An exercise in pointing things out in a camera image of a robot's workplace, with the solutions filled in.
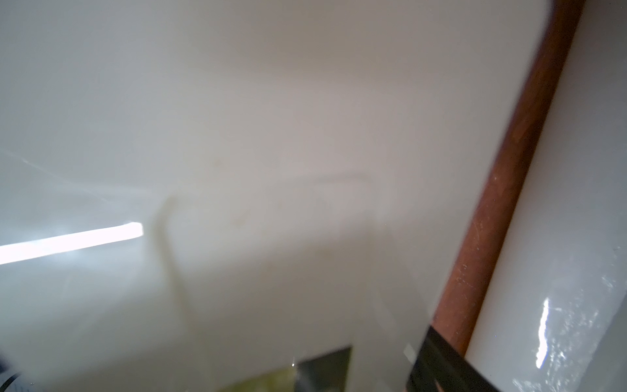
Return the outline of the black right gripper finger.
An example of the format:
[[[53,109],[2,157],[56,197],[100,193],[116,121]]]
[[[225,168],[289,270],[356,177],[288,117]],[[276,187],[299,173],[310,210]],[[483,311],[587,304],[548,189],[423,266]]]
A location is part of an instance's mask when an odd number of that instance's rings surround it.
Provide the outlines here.
[[[406,391],[498,392],[498,389],[429,327]]]

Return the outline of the cream dispenser with lid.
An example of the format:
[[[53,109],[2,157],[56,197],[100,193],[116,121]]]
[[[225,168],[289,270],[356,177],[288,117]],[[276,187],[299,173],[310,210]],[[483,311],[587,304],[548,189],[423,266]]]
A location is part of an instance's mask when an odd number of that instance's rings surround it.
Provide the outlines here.
[[[400,391],[551,1],[4,1],[4,391]]]

